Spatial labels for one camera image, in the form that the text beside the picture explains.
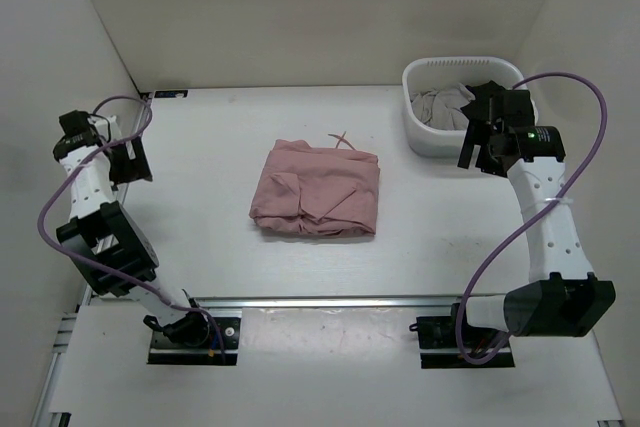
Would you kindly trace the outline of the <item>pink trousers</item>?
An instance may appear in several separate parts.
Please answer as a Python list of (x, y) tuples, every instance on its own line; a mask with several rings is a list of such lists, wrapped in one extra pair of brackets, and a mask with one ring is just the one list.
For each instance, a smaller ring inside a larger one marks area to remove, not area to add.
[(351, 144), (313, 147), (278, 139), (267, 155), (249, 217), (260, 228), (299, 236), (373, 236), (380, 167)]

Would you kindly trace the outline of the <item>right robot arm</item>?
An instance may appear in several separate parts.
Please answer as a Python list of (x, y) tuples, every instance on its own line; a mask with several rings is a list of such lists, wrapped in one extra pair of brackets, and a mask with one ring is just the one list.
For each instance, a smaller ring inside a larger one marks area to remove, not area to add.
[(464, 107), (468, 128), (459, 166), (476, 165), (513, 187), (529, 252), (529, 281), (505, 295), (472, 297), (449, 322), (460, 346), (486, 329), (516, 337), (583, 337), (613, 304), (612, 282), (595, 276), (573, 220), (559, 131), (535, 123), (526, 90), (502, 90)]

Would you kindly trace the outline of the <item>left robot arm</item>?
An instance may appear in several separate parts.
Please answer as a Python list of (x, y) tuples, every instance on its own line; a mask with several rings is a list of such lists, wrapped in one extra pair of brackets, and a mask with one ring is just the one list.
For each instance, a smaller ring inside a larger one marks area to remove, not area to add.
[(191, 300), (176, 302), (185, 312), (162, 302), (171, 295), (156, 275), (157, 255), (117, 200), (118, 186), (137, 180), (153, 180), (140, 138), (90, 160), (71, 182), (71, 212), (56, 229), (57, 241), (83, 258), (73, 263), (96, 294), (140, 303), (149, 312), (146, 326), (172, 343), (198, 347), (210, 334), (207, 318)]

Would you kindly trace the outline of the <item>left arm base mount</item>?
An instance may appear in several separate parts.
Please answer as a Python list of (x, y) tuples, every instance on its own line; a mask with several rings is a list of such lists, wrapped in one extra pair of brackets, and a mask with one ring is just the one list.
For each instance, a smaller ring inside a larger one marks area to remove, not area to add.
[(173, 342), (159, 327), (152, 328), (147, 363), (164, 366), (235, 366), (238, 360), (242, 314), (213, 311), (221, 336), (204, 328), (194, 341)]

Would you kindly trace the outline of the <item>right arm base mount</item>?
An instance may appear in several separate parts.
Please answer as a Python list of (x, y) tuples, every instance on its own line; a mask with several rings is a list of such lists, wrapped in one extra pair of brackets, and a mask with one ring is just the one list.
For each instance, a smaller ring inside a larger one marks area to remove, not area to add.
[[(515, 361), (508, 342), (485, 364), (475, 365), (465, 360), (457, 347), (455, 337), (458, 307), (459, 303), (454, 301), (425, 308), (409, 325), (409, 332), (418, 341), (421, 368), (424, 370), (514, 368)], [(462, 339), (466, 355), (474, 359), (482, 359), (498, 346), (501, 332), (491, 328), (472, 327), (463, 320)]]

